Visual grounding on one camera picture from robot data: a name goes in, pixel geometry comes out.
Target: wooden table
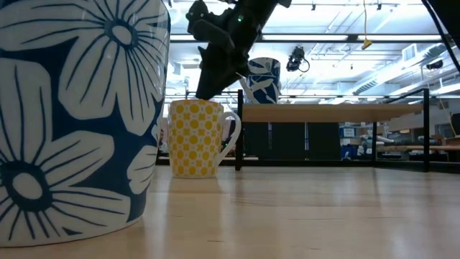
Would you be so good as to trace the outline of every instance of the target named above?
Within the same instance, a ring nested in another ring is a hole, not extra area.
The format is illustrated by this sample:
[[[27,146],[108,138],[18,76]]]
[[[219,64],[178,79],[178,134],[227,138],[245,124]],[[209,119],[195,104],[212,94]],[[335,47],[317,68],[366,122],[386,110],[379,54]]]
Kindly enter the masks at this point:
[[[414,150],[423,150],[422,145],[399,145],[399,146],[386,146],[378,147],[377,152],[401,152],[401,158],[404,160],[409,160],[410,151]],[[442,145],[435,146],[431,145],[430,150],[432,151],[446,151],[449,162],[459,162],[460,161],[460,145]]]
[[[244,104],[243,122],[386,122],[421,104]]]
[[[1,259],[457,259],[460,176],[371,168],[158,168],[143,220]]]

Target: shelf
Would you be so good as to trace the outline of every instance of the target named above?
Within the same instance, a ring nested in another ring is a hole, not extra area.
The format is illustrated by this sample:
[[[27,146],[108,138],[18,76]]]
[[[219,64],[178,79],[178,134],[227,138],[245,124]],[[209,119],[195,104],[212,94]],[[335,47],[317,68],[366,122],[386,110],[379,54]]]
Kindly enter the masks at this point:
[[[244,104],[243,122],[386,122],[421,104]]]
[[[387,146],[378,147],[379,152],[407,152],[413,150],[423,150],[422,145],[401,145],[401,146]],[[446,146],[430,146],[430,150],[437,151],[460,151],[460,146],[446,145]]]

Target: yellow polka dot mug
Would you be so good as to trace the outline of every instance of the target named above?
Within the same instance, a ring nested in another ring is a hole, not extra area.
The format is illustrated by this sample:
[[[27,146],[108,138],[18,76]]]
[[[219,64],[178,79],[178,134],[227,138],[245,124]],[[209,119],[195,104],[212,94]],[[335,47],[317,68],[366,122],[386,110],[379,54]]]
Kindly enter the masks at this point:
[[[236,122],[229,144],[221,151],[222,124]],[[238,115],[224,112],[213,101],[173,101],[168,117],[168,149],[172,173],[177,178],[213,178],[225,155],[235,145],[242,129]]]

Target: mug handle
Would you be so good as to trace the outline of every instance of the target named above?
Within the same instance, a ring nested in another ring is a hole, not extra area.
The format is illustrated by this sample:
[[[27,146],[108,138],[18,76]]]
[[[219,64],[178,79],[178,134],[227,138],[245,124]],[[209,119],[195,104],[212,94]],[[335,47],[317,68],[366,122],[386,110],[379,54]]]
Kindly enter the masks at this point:
[[[215,158],[214,158],[214,165],[218,166],[222,160],[225,158],[225,156],[230,152],[230,149],[235,145],[236,141],[238,140],[238,137],[239,137],[239,133],[241,132],[242,130],[242,121],[240,120],[240,118],[238,117],[238,115],[236,115],[234,112],[224,112],[221,117],[219,118],[219,121],[218,123],[223,127],[224,125],[224,122],[225,122],[225,119],[227,117],[233,117],[235,118],[235,130],[233,131],[233,136],[231,137],[230,141],[229,141],[229,144],[224,148],[224,150],[222,150],[222,152],[220,154],[218,154]]]

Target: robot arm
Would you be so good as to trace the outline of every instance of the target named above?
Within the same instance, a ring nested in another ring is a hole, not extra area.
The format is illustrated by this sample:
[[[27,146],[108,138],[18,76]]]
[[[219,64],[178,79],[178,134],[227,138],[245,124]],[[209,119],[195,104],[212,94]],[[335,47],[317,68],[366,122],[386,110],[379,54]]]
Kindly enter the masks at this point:
[[[289,7],[291,0],[220,0],[235,3],[221,15],[208,11],[203,0],[193,3],[185,15],[188,32],[209,42],[199,47],[202,63],[196,97],[210,99],[226,87],[248,76],[249,51],[278,4]]]

